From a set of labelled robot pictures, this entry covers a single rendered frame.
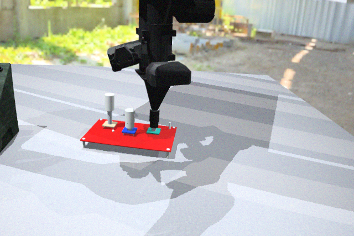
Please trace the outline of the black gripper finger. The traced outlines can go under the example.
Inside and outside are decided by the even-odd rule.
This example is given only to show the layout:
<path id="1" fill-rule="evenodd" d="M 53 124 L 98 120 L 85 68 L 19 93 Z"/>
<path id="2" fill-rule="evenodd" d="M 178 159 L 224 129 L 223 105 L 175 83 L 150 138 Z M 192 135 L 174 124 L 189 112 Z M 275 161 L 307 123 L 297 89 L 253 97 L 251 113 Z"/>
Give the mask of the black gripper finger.
<path id="1" fill-rule="evenodd" d="M 140 69 L 136 69 L 135 72 L 138 73 L 138 75 L 145 75 L 145 72 L 141 72 Z M 150 102 L 150 97 L 149 97 L 149 91 L 148 91 L 148 84 L 144 81 L 145 83 L 145 87 L 146 87 L 146 90 L 147 90 L 147 94 L 148 94 L 148 98 L 149 98 L 149 102 Z"/>
<path id="2" fill-rule="evenodd" d="M 154 87 L 147 82 L 145 75 L 139 76 L 148 84 L 148 91 L 152 110 L 158 110 L 170 86 Z"/>

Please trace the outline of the red circuit board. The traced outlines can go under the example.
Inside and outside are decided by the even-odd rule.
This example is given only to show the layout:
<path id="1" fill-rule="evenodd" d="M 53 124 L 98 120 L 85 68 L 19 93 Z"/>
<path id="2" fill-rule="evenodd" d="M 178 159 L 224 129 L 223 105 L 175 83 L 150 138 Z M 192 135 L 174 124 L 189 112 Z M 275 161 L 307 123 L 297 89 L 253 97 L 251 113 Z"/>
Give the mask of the red circuit board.
<path id="1" fill-rule="evenodd" d="M 112 120 L 114 111 L 114 93 L 105 93 L 105 110 L 107 120 L 99 119 L 95 125 L 80 140 L 85 148 L 85 142 L 109 144 L 128 148 L 148 149 L 166 151 L 166 159 L 169 159 L 169 152 L 177 127 L 158 125 L 159 109 L 150 109 L 150 124 L 135 123 L 134 109 L 125 109 L 125 122 Z"/>

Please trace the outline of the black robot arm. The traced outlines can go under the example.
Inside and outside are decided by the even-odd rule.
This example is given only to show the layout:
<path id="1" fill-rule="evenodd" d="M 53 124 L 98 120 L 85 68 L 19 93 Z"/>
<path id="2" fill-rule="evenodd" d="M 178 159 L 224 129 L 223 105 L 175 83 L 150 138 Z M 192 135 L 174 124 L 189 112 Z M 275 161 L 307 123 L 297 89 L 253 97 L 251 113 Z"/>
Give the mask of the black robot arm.
<path id="1" fill-rule="evenodd" d="M 179 23 L 210 23 L 215 14 L 215 0 L 139 0 L 139 23 L 171 24 L 173 17 Z M 148 49 L 144 37 L 107 49 L 114 72 L 140 63 L 148 66 Z M 145 66 L 144 66 L 145 65 Z"/>

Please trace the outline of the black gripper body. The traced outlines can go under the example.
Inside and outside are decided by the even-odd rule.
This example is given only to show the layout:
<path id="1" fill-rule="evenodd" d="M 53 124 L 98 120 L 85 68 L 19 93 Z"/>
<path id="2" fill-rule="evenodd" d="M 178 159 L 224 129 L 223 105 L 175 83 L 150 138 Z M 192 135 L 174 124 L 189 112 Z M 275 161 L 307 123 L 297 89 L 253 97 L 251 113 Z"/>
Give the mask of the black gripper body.
<path id="1" fill-rule="evenodd" d="M 154 87 L 189 85 L 190 69 L 175 61 L 172 53 L 172 36 L 176 36 L 173 24 L 139 23 L 136 28 L 138 41 L 144 37 L 148 49 L 148 66 L 139 69 L 145 72 L 147 82 Z"/>

